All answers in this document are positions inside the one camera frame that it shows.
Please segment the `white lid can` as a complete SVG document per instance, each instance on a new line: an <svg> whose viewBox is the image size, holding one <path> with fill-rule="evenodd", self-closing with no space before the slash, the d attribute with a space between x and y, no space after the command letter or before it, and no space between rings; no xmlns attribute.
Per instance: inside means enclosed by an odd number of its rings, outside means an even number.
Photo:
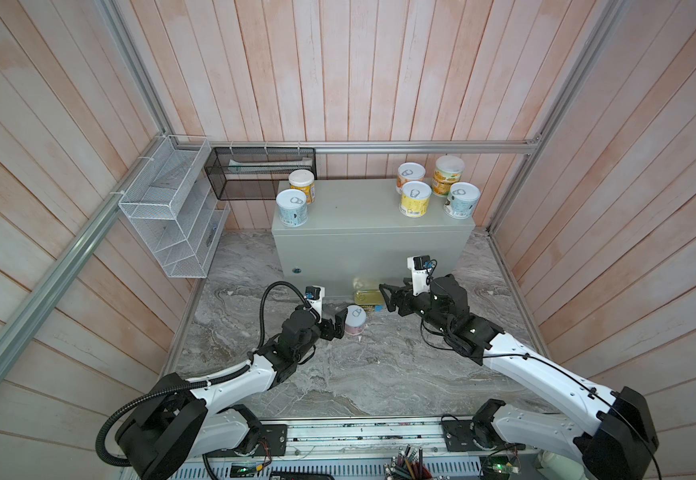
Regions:
<svg viewBox="0 0 696 480"><path fill-rule="evenodd" d="M363 333L367 323L367 312L359 305L349 305L345 320L345 333L357 336Z"/></svg>
<svg viewBox="0 0 696 480"><path fill-rule="evenodd" d="M285 189L276 197L279 219L287 227L300 227L308 220L307 196L297 189Z"/></svg>
<svg viewBox="0 0 696 480"><path fill-rule="evenodd" d="M444 204L445 213L454 219L470 218L481 197L478 187L467 182L454 183Z"/></svg>
<svg viewBox="0 0 696 480"><path fill-rule="evenodd" d="M401 189L399 209L401 213L410 218L420 218L427 213L431 187L422 181L406 182Z"/></svg>
<svg viewBox="0 0 696 480"><path fill-rule="evenodd" d="M426 169L415 162L406 162L397 169L396 191L401 194L403 186L410 181L422 181L425 178Z"/></svg>

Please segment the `gold rectangular sardine tin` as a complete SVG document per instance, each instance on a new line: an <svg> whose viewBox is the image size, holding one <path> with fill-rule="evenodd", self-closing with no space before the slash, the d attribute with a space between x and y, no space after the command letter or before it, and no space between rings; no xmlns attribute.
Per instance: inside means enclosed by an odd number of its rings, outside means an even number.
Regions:
<svg viewBox="0 0 696 480"><path fill-rule="evenodd" d="M379 290L358 290L354 292L354 303L367 312L382 311L386 304Z"/></svg>

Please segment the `yellow label can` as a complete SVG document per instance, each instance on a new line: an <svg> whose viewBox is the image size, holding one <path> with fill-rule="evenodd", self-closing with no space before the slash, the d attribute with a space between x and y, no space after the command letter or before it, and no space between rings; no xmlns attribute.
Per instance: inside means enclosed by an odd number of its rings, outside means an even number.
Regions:
<svg viewBox="0 0 696 480"><path fill-rule="evenodd" d="M315 175L307 169L298 169L291 172L288 182L292 189L303 192L306 196L306 203L311 204L315 199Z"/></svg>

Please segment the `orange green label can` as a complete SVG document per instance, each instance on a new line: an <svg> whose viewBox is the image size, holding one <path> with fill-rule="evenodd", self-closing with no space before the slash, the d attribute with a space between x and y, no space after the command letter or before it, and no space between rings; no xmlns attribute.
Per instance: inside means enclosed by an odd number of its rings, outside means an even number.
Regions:
<svg viewBox="0 0 696 480"><path fill-rule="evenodd" d="M454 155L439 157L436 160L432 178L433 193L436 196L446 197L451 186L460 181L464 170L465 162L460 157Z"/></svg>

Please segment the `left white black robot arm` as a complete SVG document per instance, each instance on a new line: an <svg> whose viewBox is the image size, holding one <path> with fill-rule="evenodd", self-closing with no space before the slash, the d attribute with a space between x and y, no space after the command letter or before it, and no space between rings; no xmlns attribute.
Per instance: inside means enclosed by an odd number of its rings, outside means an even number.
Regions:
<svg viewBox="0 0 696 480"><path fill-rule="evenodd" d="M312 357L318 340L342 338L348 316L346 308L324 319L299 307L247 361L194 380L176 373L161 378L104 422L95 441L98 457L131 467L142 479L167 479L189 458L256 444L261 424L243 399L286 381Z"/></svg>

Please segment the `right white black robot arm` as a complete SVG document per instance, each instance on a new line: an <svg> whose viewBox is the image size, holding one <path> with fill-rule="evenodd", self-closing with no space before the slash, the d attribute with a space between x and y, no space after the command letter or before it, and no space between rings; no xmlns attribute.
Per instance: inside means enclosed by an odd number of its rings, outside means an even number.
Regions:
<svg viewBox="0 0 696 480"><path fill-rule="evenodd" d="M540 414L490 399L471 420L479 447L535 447L582 464L596 479L641 479L657 464L659 440L642 394L576 375L472 313L467 292L454 276L420 286L413 281L382 284L379 290L389 311L419 316L455 353L513 379L557 410Z"/></svg>

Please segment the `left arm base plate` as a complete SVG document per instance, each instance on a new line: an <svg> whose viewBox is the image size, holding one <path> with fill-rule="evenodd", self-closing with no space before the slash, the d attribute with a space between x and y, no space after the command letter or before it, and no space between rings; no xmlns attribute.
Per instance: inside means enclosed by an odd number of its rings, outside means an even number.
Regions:
<svg viewBox="0 0 696 480"><path fill-rule="evenodd" d="M232 456L283 456L286 452L288 426L283 423L263 424L253 427L241 443L230 450Z"/></svg>

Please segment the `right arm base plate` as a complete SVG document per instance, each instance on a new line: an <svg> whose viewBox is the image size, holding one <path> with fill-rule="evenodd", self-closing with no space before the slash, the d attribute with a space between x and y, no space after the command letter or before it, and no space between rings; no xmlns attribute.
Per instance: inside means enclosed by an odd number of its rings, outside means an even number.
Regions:
<svg viewBox="0 0 696 480"><path fill-rule="evenodd" d="M470 418L459 419L451 414L440 417L444 442L448 452L488 451L502 452L513 447L525 447L522 443L505 441L493 422L498 411L506 403L498 399L487 400Z"/></svg>

